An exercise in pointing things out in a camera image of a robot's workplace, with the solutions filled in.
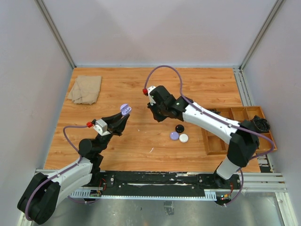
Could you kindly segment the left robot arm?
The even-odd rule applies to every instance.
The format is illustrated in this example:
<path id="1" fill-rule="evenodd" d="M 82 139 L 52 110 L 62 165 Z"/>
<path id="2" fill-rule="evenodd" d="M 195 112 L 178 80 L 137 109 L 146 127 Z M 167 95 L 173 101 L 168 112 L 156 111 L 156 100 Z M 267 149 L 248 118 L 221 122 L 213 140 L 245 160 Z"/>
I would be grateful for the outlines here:
<path id="1" fill-rule="evenodd" d="M 39 172 L 33 176 L 17 204 L 28 221 L 44 224 L 71 193 L 84 185 L 100 183 L 101 152 L 113 136 L 122 135 L 129 117 L 129 113 L 119 112 L 88 122 L 83 128 L 93 128 L 97 135 L 82 139 L 79 146 L 74 147 L 79 155 L 75 162 L 49 175 Z"/>

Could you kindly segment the black earbud case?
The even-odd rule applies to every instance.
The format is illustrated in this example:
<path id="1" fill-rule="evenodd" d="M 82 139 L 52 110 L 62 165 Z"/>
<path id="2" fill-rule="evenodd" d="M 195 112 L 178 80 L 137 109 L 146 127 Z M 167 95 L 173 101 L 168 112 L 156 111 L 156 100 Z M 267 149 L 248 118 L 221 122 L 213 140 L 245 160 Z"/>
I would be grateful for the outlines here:
<path id="1" fill-rule="evenodd" d="M 184 126 L 181 125 L 181 124 L 178 124 L 178 125 L 176 125 L 176 127 L 175 127 L 175 131 L 176 131 L 177 133 L 183 133 L 184 130 L 185 130 L 185 128 L 184 128 Z"/>

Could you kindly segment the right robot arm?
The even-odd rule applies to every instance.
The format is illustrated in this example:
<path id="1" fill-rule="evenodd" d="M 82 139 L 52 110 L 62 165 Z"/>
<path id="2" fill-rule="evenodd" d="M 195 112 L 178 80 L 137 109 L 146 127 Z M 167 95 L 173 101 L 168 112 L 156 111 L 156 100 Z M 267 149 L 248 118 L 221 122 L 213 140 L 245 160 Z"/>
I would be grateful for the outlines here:
<path id="1" fill-rule="evenodd" d="M 248 120 L 238 122 L 224 118 L 199 106 L 191 99 L 175 98 L 164 86 L 144 88 L 143 93 L 149 98 L 147 107 L 151 110 L 154 120 L 162 122 L 171 118 L 197 125 L 228 145 L 227 156 L 213 176 L 213 183 L 218 188 L 226 187 L 231 176 L 247 166 L 259 147 L 254 126 Z"/>

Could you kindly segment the white earbud case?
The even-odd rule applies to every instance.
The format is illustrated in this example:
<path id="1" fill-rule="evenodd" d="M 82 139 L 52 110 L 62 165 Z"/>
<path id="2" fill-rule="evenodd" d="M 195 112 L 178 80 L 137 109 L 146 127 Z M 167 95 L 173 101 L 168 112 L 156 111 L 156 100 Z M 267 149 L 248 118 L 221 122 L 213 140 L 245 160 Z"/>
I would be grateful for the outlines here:
<path id="1" fill-rule="evenodd" d="M 189 137 L 188 137 L 187 134 L 181 134 L 181 135 L 179 136 L 179 140 L 180 140 L 180 142 L 182 142 L 182 143 L 186 143 L 186 142 L 188 142 Z"/>

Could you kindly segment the purple earbud case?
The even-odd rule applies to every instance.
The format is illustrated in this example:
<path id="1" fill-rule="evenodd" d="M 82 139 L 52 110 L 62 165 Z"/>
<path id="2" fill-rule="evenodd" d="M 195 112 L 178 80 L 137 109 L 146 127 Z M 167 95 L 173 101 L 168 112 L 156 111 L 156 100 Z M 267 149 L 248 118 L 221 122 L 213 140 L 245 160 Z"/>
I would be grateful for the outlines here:
<path id="1" fill-rule="evenodd" d="M 129 106 L 129 104 L 122 104 L 120 106 L 120 112 L 122 114 L 122 116 L 126 116 L 129 115 L 132 111 L 132 108 Z"/>
<path id="2" fill-rule="evenodd" d="M 180 136 L 179 133 L 176 132 L 176 131 L 171 132 L 170 135 L 169 135 L 170 139 L 173 140 L 173 141 L 178 140 L 178 139 L 179 139 L 179 136 Z"/>

